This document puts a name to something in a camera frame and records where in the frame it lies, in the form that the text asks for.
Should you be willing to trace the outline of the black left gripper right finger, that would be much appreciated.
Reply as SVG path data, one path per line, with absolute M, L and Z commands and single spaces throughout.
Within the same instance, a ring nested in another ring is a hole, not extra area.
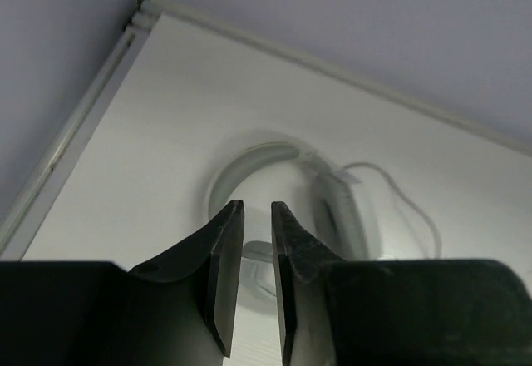
M 340 292 L 343 259 L 298 222 L 282 201 L 271 205 L 273 263 L 284 365 L 344 365 Z

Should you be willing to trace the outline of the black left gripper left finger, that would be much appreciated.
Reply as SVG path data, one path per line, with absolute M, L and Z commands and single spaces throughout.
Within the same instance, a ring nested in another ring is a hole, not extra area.
M 224 358 L 234 335 L 244 204 L 232 200 L 204 227 L 135 266 L 135 337 L 149 358 Z

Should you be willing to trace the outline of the white over-ear headphones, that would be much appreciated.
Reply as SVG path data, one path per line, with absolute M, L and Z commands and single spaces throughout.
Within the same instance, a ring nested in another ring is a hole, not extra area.
M 382 255 L 377 213 L 363 183 L 306 143 L 263 142 L 228 161 L 207 190 L 205 217 L 212 218 L 253 173 L 294 161 L 311 177 L 309 203 L 316 236 L 346 260 L 376 260 Z

